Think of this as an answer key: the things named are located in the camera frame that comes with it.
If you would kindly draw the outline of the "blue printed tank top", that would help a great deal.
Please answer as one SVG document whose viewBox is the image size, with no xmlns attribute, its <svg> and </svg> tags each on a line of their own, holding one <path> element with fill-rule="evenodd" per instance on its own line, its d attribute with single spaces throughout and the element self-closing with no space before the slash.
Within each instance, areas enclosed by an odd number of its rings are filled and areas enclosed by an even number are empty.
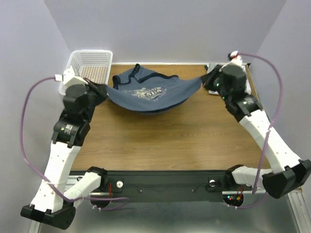
<svg viewBox="0 0 311 233">
<path fill-rule="evenodd" d="M 140 64 L 112 78 L 107 95 L 118 106 L 141 113 L 159 113 L 185 102 L 201 87 L 201 79 L 182 80 Z"/>
</svg>

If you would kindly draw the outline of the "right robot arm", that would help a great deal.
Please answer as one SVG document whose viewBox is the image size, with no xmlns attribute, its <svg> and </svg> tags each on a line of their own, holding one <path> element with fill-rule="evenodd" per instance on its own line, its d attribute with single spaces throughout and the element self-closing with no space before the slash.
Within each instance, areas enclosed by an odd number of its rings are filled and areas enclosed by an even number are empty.
<svg viewBox="0 0 311 233">
<path fill-rule="evenodd" d="M 224 185 L 235 189 L 240 184 L 263 188 L 279 199 L 301 187 L 311 174 L 311 162 L 294 153 L 271 125 L 257 98 L 245 90 L 247 74 L 242 66 L 210 64 L 201 77 L 203 87 L 216 91 L 225 102 L 227 111 L 253 137 L 267 158 L 270 168 L 237 165 L 228 169 Z"/>
</svg>

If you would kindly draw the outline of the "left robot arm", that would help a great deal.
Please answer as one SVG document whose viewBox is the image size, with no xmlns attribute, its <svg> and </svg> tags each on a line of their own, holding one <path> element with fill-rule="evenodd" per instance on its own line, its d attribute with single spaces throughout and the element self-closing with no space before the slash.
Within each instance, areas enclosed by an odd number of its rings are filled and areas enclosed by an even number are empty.
<svg viewBox="0 0 311 233">
<path fill-rule="evenodd" d="M 96 106 L 107 98 L 106 85 L 85 79 L 67 88 L 64 109 L 53 127 L 51 151 L 41 185 L 21 216 L 62 230 L 72 223 L 77 207 L 94 190 L 108 187 L 107 171 L 92 166 L 69 190 L 66 183 L 72 164 L 79 153 Z"/>
</svg>

